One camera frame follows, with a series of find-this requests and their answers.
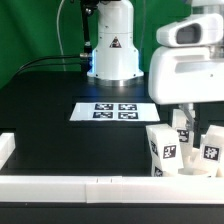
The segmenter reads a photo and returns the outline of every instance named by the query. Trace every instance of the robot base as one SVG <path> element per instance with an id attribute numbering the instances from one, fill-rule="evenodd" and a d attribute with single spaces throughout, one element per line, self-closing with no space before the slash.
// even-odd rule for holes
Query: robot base
<path id="1" fill-rule="evenodd" d="M 126 79 L 126 80 L 107 80 L 107 79 L 99 79 L 96 77 L 89 77 L 88 82 L 92 84 L 98 84 L 103 86 L 130 86 L 135 84 L 141 84 L 144 82 L 143 76 L 139 76 L 133 79 Z"/>

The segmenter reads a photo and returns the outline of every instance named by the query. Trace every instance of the cable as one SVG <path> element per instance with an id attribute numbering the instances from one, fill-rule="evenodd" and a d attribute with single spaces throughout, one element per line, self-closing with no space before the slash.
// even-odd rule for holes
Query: cable
<path id="1" fill-rule="evenodd" d="M 61 35 L 60 35 L 60 15 L 61 15 L 61 10 L 62 7 L 65 3 L 65 0 L 61 0 L 60 6 L 58 8 L 58 13 L 57 13 L 57 21 L 56 21 L 56 26 L 57 26 L 57 36 L 58 36 L 58 43 L 59 43 L 59 47 L 60 47 L 60 51 L 61 51 L 61 55 L 64 55 L 64 49 L 62 46 L 62 42 L 61 42 Z"/>
<path id="2" fill-rule="evenodd" d="M 139 54 L 140 57 L 142 58 L 142 48 L 143 48 L 143 43 L 145 39 L 145 28 L 146 28 L 146 0 L 143 0 L 143 24 L 142 24 L 142 36 L 141 36 L 141 42 L 140 42 L 140 48 L 139 48 Z"/>
<path id="3" fill-rule="evenodd" d="M 20 68 L 15 74 L 14 76 L 19 75 L 21 72 L 23 72 L 24 70 L 30 69 L 30 68 L 36 68 L 36 67 L 45 67 L 45 66 L 65 66 L 65 65 L 81 65 L 85 62 L 71 62 L 71 63 L 51 63 L 51 64 L 36 64 L 36 65 L 30 65 L 24 68 Z"/>
<path id="4" fill-rule="evenodd" d="M 26 63 L 25 65 L 21 66 L 20 69 L 25 68 L 29 65 L 32 65 L 36 62 L 45 61 L 45 60 L 55 60 L 55 59 L 74 59 L 74 58 L 80 58 L 80 55 L 53 55 L 53 56 L 46 56 L 42 58 L 35 59 L 33 61 L 30 61 Z"/>

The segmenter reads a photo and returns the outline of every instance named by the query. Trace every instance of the black cable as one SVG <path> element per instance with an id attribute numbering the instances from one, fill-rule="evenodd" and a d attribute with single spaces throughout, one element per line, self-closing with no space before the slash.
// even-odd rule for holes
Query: black cable
<path id="1" fill-rule="evenodd" d="M 51 64 L 36 64 L 36 65 L 30 65 L 30 66 L 26 66 L 23 68 L 20 68 L 15 74 L 14 76 L 19 75 L 21 72 L 23 72 L 24 70 L 30 69 L 30 68 L 36 68 L 36 67 L 45 67 L 45 66 L 62 66 L 62 65 L 82 65 L 85 64 L 87 62 L 71 62 L 71 63 L 51 63 Z"/>
<path id="2" fill-rule="evenodd" d="M 46 61 L 46 60 L 57 60 L 57 59 L 72 59 L 72 58 L 80 58 L 80 55 L 53 55 L 53 56 L 46 56 L 46 57 L 42 57 L 42 58 L 38 58 L 35 59 L 33 61 L 30 61 L 28 63 L 26 63 L 25 65 L 21 66 L 19 69 L 23 69 L 29 65 L 32 65 L 36 62 L 40 62 L 40 61 Z"/>
<path id="3" fill-rule="evenodd" d="M 83 0 L 80 0 L 80 8 L 82 13 L 82 27 L 83 27 L 83 37 L 84 37 L 84 52 L 91 53 L 92 52 L 92 45 L 90 42 L 90 34 L 89 34 L 89 23 L 88 23 L 88 16 L 86 14 L 86 5 Z"/>

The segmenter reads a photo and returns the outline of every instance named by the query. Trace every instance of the white paper sheet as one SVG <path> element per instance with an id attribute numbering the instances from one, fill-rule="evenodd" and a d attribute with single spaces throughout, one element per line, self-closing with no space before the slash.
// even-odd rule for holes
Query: white paper sheet
<path id="1" fill-rule="evenodd" d="M 76 103 L 70 121 L 160 121 L 153 103 Z"/>

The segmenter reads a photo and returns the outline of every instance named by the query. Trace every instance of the white robot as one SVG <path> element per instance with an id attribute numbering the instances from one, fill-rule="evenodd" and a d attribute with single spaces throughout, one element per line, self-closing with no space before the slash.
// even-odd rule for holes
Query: white robot
<path id="1" fill-rule="evenodd" d="M 224 100 L 224 0 L 193 0 L 192 15 L 160 28 L 149 95 L 158 104 Z"/>
<path id="2" fill-rule="evenodd" d="M 98 45 L 88 79 L 106 86 L 141 81 L 139 53 L 133 45 L 133 6 L 129 0 L 99 1 Z"/>

